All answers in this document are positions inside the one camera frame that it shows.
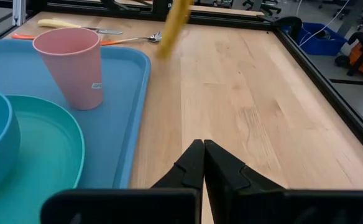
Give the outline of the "black office chair base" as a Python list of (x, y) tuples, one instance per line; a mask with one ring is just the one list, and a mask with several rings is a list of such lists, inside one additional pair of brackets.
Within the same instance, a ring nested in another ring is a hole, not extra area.
[[(277, 4), (278, 0), (262, 0), (260, 11), (268, 16), (272, 16), (274, 13), (280, 14), (282, 10), (279, 7), (276, 7)], [(250, 11), (254, 5), (254, 0), (245, 0), (242, 5), (249, 6), (246, 10)]]

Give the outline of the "blue plastic bin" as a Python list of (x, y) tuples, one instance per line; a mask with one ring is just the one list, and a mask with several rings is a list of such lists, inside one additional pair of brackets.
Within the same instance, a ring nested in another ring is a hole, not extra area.
[(336, 56), (347, 40), (328, 27), (310, 38), (323, 27), (324, 24), (304, 22), (295, 40), (296, 44), (301, 45), (308, 55)]

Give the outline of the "green round plate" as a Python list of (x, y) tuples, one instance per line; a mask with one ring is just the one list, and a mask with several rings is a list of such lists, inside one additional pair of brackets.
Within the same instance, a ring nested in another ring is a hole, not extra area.
[(39, 224), (44, 202), (74, 189), (85, 159), (85, 140), (75, 118), (41, 98), (9, 95), (21, 145), (16, 163), (0, 183), (0, 224)]

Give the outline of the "pink plastic cup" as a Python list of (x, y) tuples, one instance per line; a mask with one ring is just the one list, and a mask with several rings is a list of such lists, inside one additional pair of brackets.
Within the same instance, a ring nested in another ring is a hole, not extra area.
[(68, 104), (91, 110), (103, 102), (101, 39), (92, 30), (61, 28), (32, 42)]

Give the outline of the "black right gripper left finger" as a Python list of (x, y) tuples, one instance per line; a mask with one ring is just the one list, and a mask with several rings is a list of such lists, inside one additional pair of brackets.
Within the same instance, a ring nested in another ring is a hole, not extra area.
[(47, 199), (41, 224), (200, 224), (204, 144), (194, 140), (149, 189), (63, 190)]

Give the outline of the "yellow cloth napkin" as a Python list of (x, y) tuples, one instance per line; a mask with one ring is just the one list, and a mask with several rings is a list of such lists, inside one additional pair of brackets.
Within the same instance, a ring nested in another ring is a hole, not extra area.
[(157, 47), (157, 58), (164, 60), (171, 57), (183, 26), (190, 18), (190, 6), (193, 4), (194, 0), (174, 0), (165, 21), (162, 40)]

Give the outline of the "black corner clamp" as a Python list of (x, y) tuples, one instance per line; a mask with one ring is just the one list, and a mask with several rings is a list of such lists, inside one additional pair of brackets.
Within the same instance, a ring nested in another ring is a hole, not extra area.
[(303, 22), (299, 17), (287, 16), (280, 17), (273, 21), (273, 25), (277, 27), (289, 27), (288, 34), (293, 40), (297, 40), (300, 30), (303, 26)]

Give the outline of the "silver aluminium post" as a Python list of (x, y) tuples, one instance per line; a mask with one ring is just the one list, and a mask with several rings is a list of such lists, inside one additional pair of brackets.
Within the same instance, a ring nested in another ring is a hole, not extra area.
[(27, 0), (12, 0), (12, 25), (21, 26), (26, 19)]

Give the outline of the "spoon with orange handle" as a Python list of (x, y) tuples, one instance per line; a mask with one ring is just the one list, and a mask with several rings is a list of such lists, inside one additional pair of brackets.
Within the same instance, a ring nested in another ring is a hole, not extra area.
[(101, 41), (101, 45), (107, 46), (107, 45), (124, 44), (126, 42), (133, 42), (133, 41), (138, 41), (138, 40), (147, 40), (149, 42), (157, 43), (162, 40), (162, 33), (157, 32), (149, 37), (134, 37), (134, 38), (123, 39), (123, 40), (106, 40), (106, 41)]

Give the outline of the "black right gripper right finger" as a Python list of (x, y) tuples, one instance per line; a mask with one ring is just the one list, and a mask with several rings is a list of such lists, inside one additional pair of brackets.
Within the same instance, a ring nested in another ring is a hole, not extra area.
[(214, 224), (363, 224), (363, 190), (286, 189), (205, 140)]

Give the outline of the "knife with pale handle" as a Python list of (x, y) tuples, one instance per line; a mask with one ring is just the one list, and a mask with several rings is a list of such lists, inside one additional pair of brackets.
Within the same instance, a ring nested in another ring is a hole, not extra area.
[(114, 30), (114, 29), (102, 29), (102, 28), (95, 28), (95, 27), (84, 27), (76, 24), (72, 24), (69, 22), (59, 21), (55, 19), (41, 19), (37, 22), (39, 27), (51, 27), (55, 29), (59, 28), (84, 28), (93, 30), (99, 34), (109, 34), (109, 35), (119, 35), (122, 34), (123, 31), (121, 30)]

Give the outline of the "blue plastic tray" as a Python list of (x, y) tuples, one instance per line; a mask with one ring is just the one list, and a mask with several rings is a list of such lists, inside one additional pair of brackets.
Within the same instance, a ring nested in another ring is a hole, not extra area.
[(126, 188), (131, 176), (151, 62), (127, 47), (102, 47), (103, 103), (73, 110), (29, 40), (0, 40), (0, 92), (30, 95), (68, 110), (85, 137), (81, 188)]

